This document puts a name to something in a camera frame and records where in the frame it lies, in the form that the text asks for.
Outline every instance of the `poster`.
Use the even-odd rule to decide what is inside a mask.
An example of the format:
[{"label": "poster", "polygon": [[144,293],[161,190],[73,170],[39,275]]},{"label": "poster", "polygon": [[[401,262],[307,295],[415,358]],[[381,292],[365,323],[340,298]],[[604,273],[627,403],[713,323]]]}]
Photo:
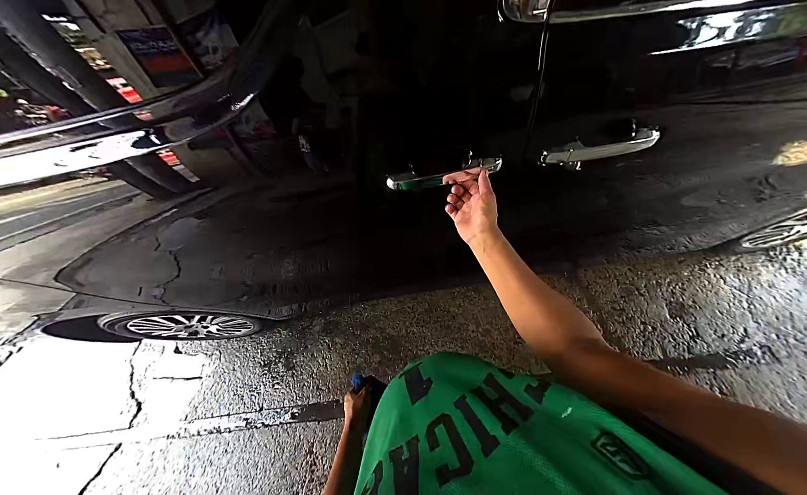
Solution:
[{"label": "poster", "polygon": [[183,39],[206,71],[217,69],[238,48],[232,28],[217,9],[209,9],[179,24]]},{"label": "poster", "polygon": [[154,86],[179,86],[199,80],[198,73],[167,28],[127,29],[116,33]]}]

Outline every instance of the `tire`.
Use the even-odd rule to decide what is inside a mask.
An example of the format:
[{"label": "tire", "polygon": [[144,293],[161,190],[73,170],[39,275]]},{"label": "tire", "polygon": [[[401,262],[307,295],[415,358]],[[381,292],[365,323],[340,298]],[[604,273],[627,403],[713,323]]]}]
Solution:
[{"label": "tire", "polygon": [[807,210],[725,243],[720,248],[735,253],[752,253],[804,240],[807,240]]},{"label": "tire", "polygon": [[98,320],[112,334],[154,340],[223,340],[251,336],[272,320],[220,311],[173,310],[115,313]]}]

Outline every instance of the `hand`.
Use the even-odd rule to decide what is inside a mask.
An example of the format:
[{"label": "hand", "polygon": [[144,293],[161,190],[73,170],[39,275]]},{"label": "hand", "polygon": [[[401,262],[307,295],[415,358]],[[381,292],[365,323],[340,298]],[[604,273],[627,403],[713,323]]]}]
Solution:
[{"label": "hand", "polygon": [[358,433],[363,433],[370,420],[370,390],[369,386],[361,388],[359,394],[349,390],[343,399],[345,409],[345,424]]},{"label": "hand", "polygon": [[446,197],[446,213],[455,222],[455,229],[469,246],[498,232],[498,206],[489,182],[489,173],[471,168],[443,177],[443,184],[455,184]]}]

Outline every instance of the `concrete ground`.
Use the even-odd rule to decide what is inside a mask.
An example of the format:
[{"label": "concrete ground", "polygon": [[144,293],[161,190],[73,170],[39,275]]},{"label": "concrete ground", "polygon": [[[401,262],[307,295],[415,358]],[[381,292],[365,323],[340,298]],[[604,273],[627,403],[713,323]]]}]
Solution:
[{"label": "concrete ground", "polygon": [[[807,423],[807,243],[545,279],[625,352]],[[359,304],[229,341],[37,335],[0,369],[0,493],[317,493],[351,376],[387,380],[437,351],[545,371],[485,285]]]}]

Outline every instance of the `alloy rim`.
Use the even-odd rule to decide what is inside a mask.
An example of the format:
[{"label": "alloy rim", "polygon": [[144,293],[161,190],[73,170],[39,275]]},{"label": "alloy rim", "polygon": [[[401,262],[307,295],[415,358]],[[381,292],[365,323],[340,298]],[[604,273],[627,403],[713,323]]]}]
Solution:
[{"label": "alloy rim", "polygon": [[215,314],[153,314],[125,325],[128,331],[143,336],[174,338],[228,338],[252,331],[254,323],[238,316]]},{"label": "alloy rim", "polygon": [[807,238],[807,212],[744,237],[743,248],[771,248]]}]

